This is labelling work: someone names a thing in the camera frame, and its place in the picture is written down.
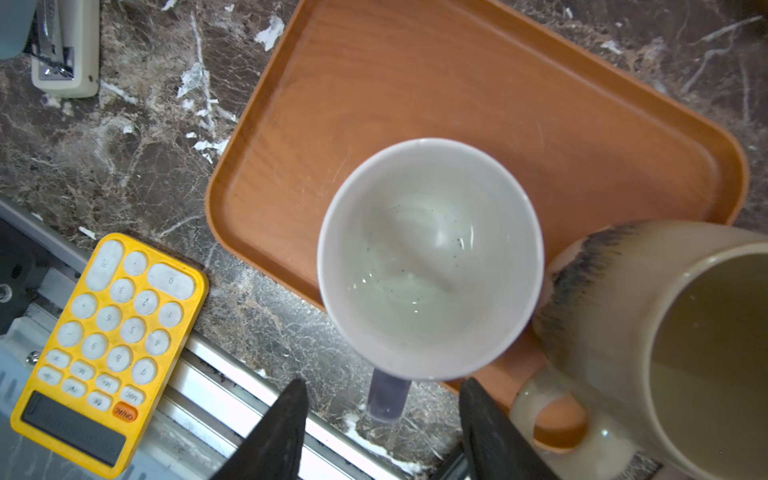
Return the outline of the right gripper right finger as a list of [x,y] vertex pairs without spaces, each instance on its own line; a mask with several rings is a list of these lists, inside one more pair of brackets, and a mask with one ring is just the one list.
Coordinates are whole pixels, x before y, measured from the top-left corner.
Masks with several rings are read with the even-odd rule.
[[474,378],[461,384],[459,411],[471,479],[558,479]]

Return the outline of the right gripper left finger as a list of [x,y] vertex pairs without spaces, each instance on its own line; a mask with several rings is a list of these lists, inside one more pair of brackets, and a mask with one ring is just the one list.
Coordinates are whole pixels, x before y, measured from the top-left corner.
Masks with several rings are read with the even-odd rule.
[[212,479],[298,479],[308,413],[306,383],[294,379]]

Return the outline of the lilac mug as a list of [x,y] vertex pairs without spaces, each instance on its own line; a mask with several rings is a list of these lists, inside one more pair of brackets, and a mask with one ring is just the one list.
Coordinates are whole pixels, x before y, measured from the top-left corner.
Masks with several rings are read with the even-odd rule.
[[368,414],[394,422],[413,382],[459,379],[505,352],[544,260],[528,194],[475,147],[408,140],[357,167],[325,214],[317,276],[329,317],[374,368]]

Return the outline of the cream yellow mug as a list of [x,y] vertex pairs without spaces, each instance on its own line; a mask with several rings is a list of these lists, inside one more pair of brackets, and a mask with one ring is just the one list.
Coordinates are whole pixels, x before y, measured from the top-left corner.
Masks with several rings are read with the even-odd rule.
[[646,220],[575,242],[546,269],[532,326],[547,358],[509,417],[574,396],[584,438],[546,455],[566,479],[609,479],[642,451],[696,479],[767,475],[767,238]]

